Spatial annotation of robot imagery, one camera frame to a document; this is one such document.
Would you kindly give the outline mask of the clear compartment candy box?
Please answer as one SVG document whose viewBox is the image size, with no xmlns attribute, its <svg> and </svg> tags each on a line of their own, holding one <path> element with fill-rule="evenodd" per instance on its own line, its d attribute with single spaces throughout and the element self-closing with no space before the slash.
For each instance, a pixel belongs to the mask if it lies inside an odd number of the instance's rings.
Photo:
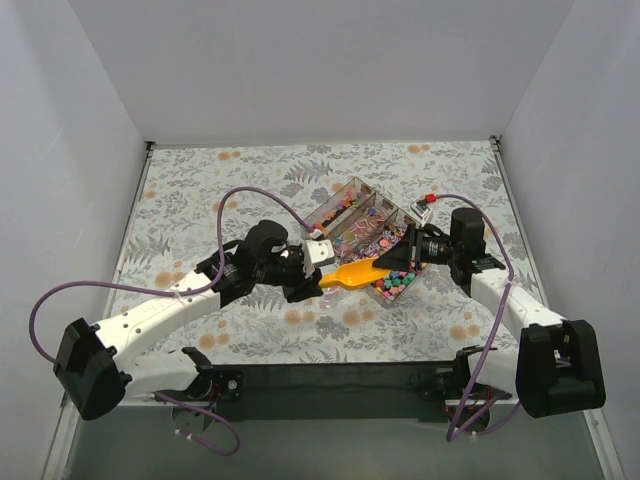
<svg viewBox="0 0 640 480">
<path fill-rule="evenodd" d="M 419 225 L 413 213 L 357 177 L 305 221 L 332 241 L 339 265 L 378 257 L 398 244 L 409 227 Z"/>
</svg>

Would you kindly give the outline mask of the clear plastic jar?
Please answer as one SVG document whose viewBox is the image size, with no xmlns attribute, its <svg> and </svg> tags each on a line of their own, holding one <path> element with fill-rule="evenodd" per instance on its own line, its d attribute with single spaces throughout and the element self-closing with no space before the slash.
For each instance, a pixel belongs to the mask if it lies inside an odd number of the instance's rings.
<svg viewBox="0 0 640 480">
<path fill-rule="evenodd" d="M 340 287 L 330 287 L 323 290 L 323 295 L 319 299 L 319 306 L 323 309 L 336 308 L 343 297 L 343 289 Z"/>
</svg>

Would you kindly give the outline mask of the yellow plastic scoop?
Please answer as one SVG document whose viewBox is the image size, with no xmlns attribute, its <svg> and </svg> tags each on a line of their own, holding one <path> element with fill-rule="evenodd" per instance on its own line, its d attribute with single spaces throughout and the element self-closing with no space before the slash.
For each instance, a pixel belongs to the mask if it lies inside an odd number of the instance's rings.
<svg viewBox="0 0 640 480">
<path fill-rule="evenodd" d="M 318 286 L 322 289 L 339 287 L 357 290 L 384 279 L 391 273 L 390 269 L 375 267 L 374 261 L 375 258 L 367 258 L 343 264 L 332 273 L 324 274 Z"/>
</svg>

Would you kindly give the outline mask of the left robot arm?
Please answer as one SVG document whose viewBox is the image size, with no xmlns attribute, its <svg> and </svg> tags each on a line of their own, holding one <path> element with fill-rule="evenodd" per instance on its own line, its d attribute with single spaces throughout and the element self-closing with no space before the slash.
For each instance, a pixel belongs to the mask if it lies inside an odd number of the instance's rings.
<svg viewBox="0 0 640 480">
<path fill-rule="evenodd" d="M 54 374 L 84 420 L 113 410 L 123 399 L 160 391 L 205 400 L 223 394 L 212 363 L 194 347 L 141 355 L 179 328 L 249 295 L 255 286 L 281 288 L 295 303 L 321 295 L 321 269 L 334 251 L 323 234 L 293 244 L 271 220 L 242 240 L 225 243 L 170 290 L 93 325 L 78 319 L 64 331 Z"/>
</svg>

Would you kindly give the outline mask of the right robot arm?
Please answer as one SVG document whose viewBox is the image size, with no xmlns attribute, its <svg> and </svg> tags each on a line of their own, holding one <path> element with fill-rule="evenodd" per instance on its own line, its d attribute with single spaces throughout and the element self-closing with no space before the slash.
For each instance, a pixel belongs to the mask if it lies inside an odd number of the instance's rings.
<svg viewBox="0 0 640 480">
<path fill-rule="evenodd" d="M 408 271 L 421 262 L 446 265 L 453 282 L 488 309 L 517 341 L 515 352 L 466 347 L 453 362 L 452 383 L 464 397 L 487 386 L 520 400 L 534 418 L 598 409 L 606 401 L 596 332 L 568 320 L 515 285 L 508 267 L 489 254 L 480 211 L 457 208 L 450 231 L 410 226 L 374 261 L 377 268 Z"/>
</svg>

